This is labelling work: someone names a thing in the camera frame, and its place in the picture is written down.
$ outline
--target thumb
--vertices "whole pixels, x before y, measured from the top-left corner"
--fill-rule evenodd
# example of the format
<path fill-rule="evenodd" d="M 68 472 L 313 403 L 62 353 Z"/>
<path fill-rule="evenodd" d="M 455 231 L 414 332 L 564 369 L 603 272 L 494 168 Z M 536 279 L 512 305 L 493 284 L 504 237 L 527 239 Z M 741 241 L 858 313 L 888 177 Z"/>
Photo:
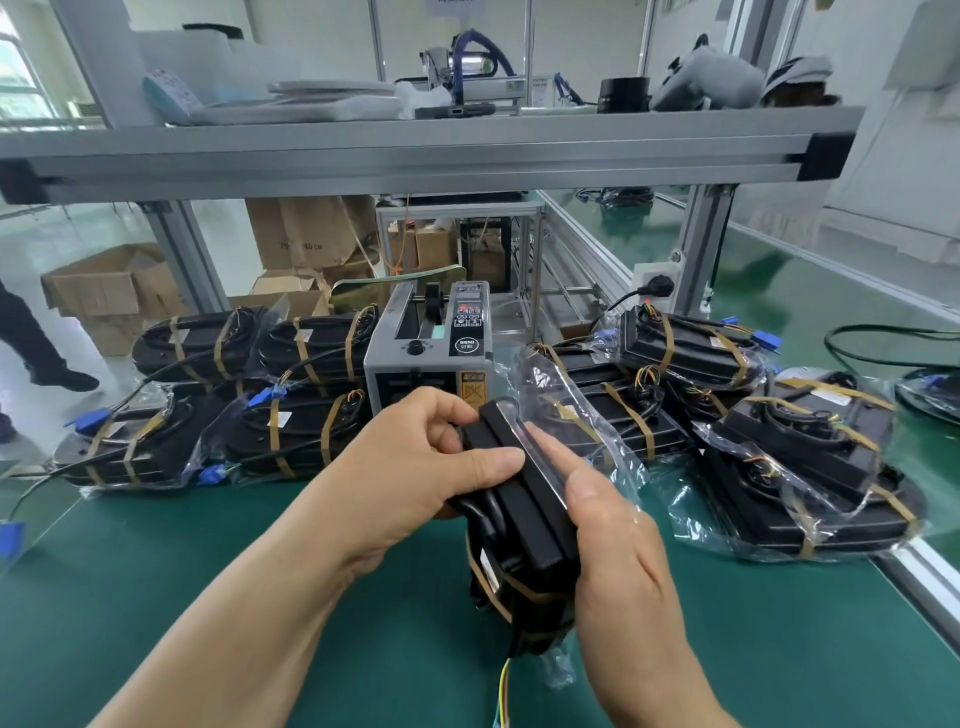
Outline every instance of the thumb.
<path fill-rule="evenodd" d="M 636 568 L 631 506 L 606 477 L 592 468 L 571 473 L 566 507 L 577 526 L 582 571 L 617 579 Z"/>
<path fill-rule="evenodd" d="M 444 497 L 499 485 L 516 475 L 526 456 L 520 448 L 470 449 L 438 459 L 438 476 L 446 484 Z"/>

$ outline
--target cardboard box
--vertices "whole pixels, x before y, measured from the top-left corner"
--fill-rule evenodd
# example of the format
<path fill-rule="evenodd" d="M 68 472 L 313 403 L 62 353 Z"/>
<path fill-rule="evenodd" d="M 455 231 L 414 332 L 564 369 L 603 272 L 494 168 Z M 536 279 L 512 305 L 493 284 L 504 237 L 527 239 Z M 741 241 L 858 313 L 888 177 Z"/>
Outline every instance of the cardboard box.
<path fill-rule="evenodd" d="M 369 195 L 250 199 L 247 212 L 267 270 L 343 265 L 376 233 Z"/>
<path fill-rule="evenodd" d="M 387 228 L 387 234 L 390 235 L 390 265 L 394 268 L 400 266 L 400 273 L 413 273 L 420 269 L 419 259 L 417 257 L 417 233 L 413 221 L 407 223 L 406 232 L 403 240 L 400 240 L 400 229 L 397 220 L 392 222 Z M 403 260 L 411 261 L 412 271 L 404 271 Z"/>
<path fill-rule="evenodd" d="M 502 288 L 506 254 L 500 244 L 499 231 L 487 231 L 482 238 L 471 238 L 470 251 L 471 280 L 485 280 L 492 288 Z"/>
<path fill-rule="evenodd" d="M 288 319 L 330 314 L 330 286 L 313 270 L 264 271 L 246 296 L 230 296 L 230 305 L 273 308 L 283 296 L 290 302 Z"/>
<path fill-rule="evenodd" d="M 457 262 L 460 226 L 452 217 L 417 226 L 417 259 L 422 271 L 445 268 Z"/>
<path fill-rule="evenodd" d="M 110 248 L 40 276 L 47 305 L 89 319 L 137 314 L 168 319 L 187 312 L 156 243 Z"/>
<path fill-rule="evenodd" d="M 130 356 L 133 344 L 150 325 L 139 314 L 79 319 L 101 356 Z"/>

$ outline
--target metal shelf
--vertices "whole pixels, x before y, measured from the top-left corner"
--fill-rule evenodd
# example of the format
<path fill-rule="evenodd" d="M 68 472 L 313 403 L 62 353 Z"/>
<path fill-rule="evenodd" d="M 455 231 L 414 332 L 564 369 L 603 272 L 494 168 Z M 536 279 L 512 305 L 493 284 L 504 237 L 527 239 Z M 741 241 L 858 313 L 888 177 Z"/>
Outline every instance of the metal shelf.
<path fill-rule="evenodd" d="M 863 108 L 3 134 L 8 202 L 792 182 Z"/>

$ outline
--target black pants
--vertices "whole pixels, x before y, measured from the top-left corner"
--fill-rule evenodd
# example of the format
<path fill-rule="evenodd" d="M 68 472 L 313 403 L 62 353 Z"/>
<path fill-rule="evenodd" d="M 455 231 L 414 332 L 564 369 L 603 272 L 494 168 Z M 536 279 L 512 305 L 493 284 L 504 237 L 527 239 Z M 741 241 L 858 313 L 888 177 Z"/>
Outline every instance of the black pants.
<path fill-rule="evenodd" d="M 30 369 L 56 369 L 65 364 L 57 348 L 30 307 L 19 296 L 4 288 L 0 281 L 0 341 L 6 342 L 20 355 Z"/>

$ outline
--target right hand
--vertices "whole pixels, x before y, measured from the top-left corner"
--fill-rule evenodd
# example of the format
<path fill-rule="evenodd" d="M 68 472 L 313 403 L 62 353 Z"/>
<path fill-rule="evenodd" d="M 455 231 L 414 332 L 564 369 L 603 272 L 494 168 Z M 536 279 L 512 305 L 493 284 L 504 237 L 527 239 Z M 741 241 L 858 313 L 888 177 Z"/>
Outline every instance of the right hand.
<path fill-rule="evenodd" d="M 735 726 L 686 640 L 657 524 L 560 441 L 527 426 L 566 478 L 580 549 L 577 634 L 604 711 L 619 728 Z"/>

